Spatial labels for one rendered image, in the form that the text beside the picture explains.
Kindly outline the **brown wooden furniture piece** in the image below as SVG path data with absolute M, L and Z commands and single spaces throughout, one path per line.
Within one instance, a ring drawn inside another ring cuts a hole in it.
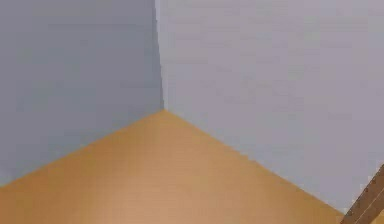
M 384 164 L 364 188 L 340 224 L 371 224 L 384 209 Z

